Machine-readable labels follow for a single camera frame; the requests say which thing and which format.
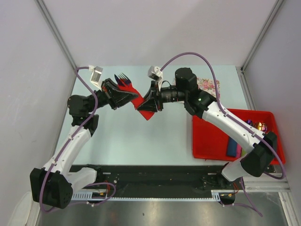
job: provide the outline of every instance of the gray wall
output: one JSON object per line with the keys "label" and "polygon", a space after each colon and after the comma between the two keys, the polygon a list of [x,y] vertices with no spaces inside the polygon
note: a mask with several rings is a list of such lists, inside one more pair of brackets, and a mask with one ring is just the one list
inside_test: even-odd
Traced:
{"label": "gray wall", "polygon": [[300,0],[288,0],[246,70],[258,110],[274,113],[286,156],[286,170],[301,209],[301,24]]}
{"label": "gray wall", "polygon": [[0,224],[53,152],[74,74],[33,0],[0,3]]}

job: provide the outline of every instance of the white table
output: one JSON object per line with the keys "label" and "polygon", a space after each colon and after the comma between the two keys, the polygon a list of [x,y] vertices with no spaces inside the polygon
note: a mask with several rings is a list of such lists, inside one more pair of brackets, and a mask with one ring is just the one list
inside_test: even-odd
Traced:
{"label": "white table", "polygon": [[[176,69],[168,66],[164,79],[173,82]],[[205,65],[187,66],[200,78],[212,78]],[[221,101],[227,108],[247,109],[238,75],[234,66],[214,66],[214,72],[221,83]],[[149,66],[104,67],[102,79],[112,78],[123,72],[142,96],[148,91],[151,79],[147,77]],[[79,73],[92,89],[90,72]],[[72,94],[90,95],[89,91],[76,81]],[[99,115],[98,128],[80,151],[74,164],[102,165],[224,165],[224,161],[195,159],[192,156],[192,117],[183,104],[164,104],[162,112],[146,121],[132,103],[116,111],[105,106],[96,111]],[[57,150],[71,127],[69,111],[65,117]]]}

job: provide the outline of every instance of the shiny gray floor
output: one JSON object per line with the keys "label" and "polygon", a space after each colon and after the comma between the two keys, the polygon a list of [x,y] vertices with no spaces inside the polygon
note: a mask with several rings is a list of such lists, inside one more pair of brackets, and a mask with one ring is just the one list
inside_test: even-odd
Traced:
{"label": "shiny gray floor", "polygon": [[[75,205],[40,214],[38,226],[286,226],[278,193],[250,194],[264,215],[217,202],[111,201],[98,207]],[[243,194],[236,202],[247,203]]]}

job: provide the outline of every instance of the purple cable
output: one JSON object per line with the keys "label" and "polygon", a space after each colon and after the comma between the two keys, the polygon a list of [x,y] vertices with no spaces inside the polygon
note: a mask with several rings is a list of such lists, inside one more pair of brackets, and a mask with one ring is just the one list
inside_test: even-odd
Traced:
{"label": "purple cable", "polygon": [[[249,133],[253,134],[253,131],[252,131],[251,129],[249,129],[247,126],[245,126],[244,124],[242,124],[240,121],[238,121],[237,119],[235,119],[235,118],[232,117],[231,115],[228,115],[228,114],[226,113],[226,111],[224,110],[224,108],[222,107],[221,101],[220,101],[220,93],[219,93],[218,88],[217,88],[217,82],[216,82],[215,73],[214,73],[214,71],[213,71],[212,66],[210,65],[210,63],[208,62],[208,60],[207,60],[205,57],[203,57],[202,55],[200,55],[200,54],[198,54],[198,53],[194,53],[194,52],[180,53],[180,54],[176,55],[175,57],[171,58],[169,61],[167,61],[166,64],[164,64],[164,65],[161,67],[161,71],[163,71],[164,68],[166,68],[166,66],[169,65],[172,61],[174,61],[175,59],[177,59],[177,58],[179,58],[179,57],[181,57],[181,56],[184,56],[184,55],[195,55],[195,56],[200,57],[201,59],[203,59],[203,60],[206,62],[206,64],[208,65],[208,67],[209,67],[209,69],[210,69],[210,71],[211,71],[211,73],[212,73],[212,76],[213,76],[214,86],[215,86],[215,93],[216,93],[216,100],[217,100],[217,104],[218,104],[218,106],[219,106],[220,111],[221,111],[224,115],[226,115],[227,117],[229,117],[231,120],[233,120],[234,122],[236,122],[238,125],[240,125],[240,126],[243,127],[244,129],[246,129]],[[279,162],[279,164],[280,164],[280,167],[281,167],[281,170],[282,170],[282,175],[281,175],[280,177],[276,177],[276,176],[271,175],[271,174],[269,174],[269,173],[267,173],[267,172],[264,172],[264,173],[265,173],[266,175],[268,175],[268,176],[274,178],[274,179],[279,179],[279,180],[281,180],[281,179],[285,178],[285,176],[286,176],[285,168],[284,168],[284,165],[283,165],[283,163],[281,162],[281,159],[279,158],[278,154],[277,154],[277,153],[275,152],[275,150],[274,150],[274,149],[273,149],[273,148],[272,148],[265,140],[263,140],[260,136],[258,136],[257,134],[255,134],[255,137],[256,137],[257,139],[259,139],[261,142],[263,142],[263,143],[269,148],[269,150],[271,150],[271,152],[274,154],[274,156],[275,156],[276,159],[278,160],[278,162]],[[262,217],[263,215],[256,209],[256,207],[255,207],[255,205],[253,204],[253,202],[251,201],[249,195],[246,193],[243,178],[241,178],[240,181],[241,181],[241,186],[242,186],[242,188],[243,188],[243,190],[244,190],[244,193],[245,193],[245,195],[246,195],[248,201],[250,202],[250,204],[251,204],[253,207],[250,207],[250,206],[248,206],[248,205],[241,204],[241,203],[238,203],[238,204],[235,204],[235,205],[237,205],[237,206],[244,206],[244,207],[251,208],[251,209],[253,209],[254,211],[256,211],[256,212]]]}
{"label": "purple cable", "polygon": [[[79,75],[79,70],[81,69],[89,69],[89,67],[78,67],[74,70],[75,74],[76,74],[76,77],[81,81],[81,83],[91,92],[91,94],[93,95],[94,99],[95,99],[95,106],[94,106],[94,109],[92,111],[92,113],[90,114],[90,116],[84,120],[81,125],[76,129],[76,131],[71,135],[71,138],[75,137],[75,135],[79,132],[79,130],[93,117],[93,115],[95,114],[96,110],[97,110],[97,105],[98,105],[98,99],[97,99],[97,96],[96,94],[94,93],[94,91],[85,83],[85,81],[80,77]],[[63,145],[62,149],[60,150],[60,152],[57,154],[56,158],[55,158],[55,162],[58,161],[58,159],[60,158],[60,156],[62,155],[62,153],[64,152],[65,148],[67,147],[67,145],[70,143],[71,139],[68,139],[66,141],[66,143]],[[46,185],[46,182],[47,182],[47,179],[49,177],[49,174],[52,170],[52,168],[54,167],[54,164],[52,163],[44,177],[44,180],[43,180],[43,183],[42,183],[42,186],[41,186],[41,192],[40,192],[40,198],[39,198],[39,203],[40,203],[40,208],[43,212],[45,213],[49,213],[49,212],[52,212],[54,210],[54,207],[50,208],[49,210],[46,210],[44,208],[44,205],[43,205],[43,194],[44,194],[44,189],[45,189],[45,185]],[[98,184],[105,184],[105,183],[96,183],[96,184],[90,184],[89,186],[93,186],[93,185],[98,185]],[[116,187],[115,185],[111,184],[111,183],[106,183],[106,184],[109,184],[111,186],[113,186],[114,188],[114,192],[113,192],[113,195],[115,194],[116,192]]]}

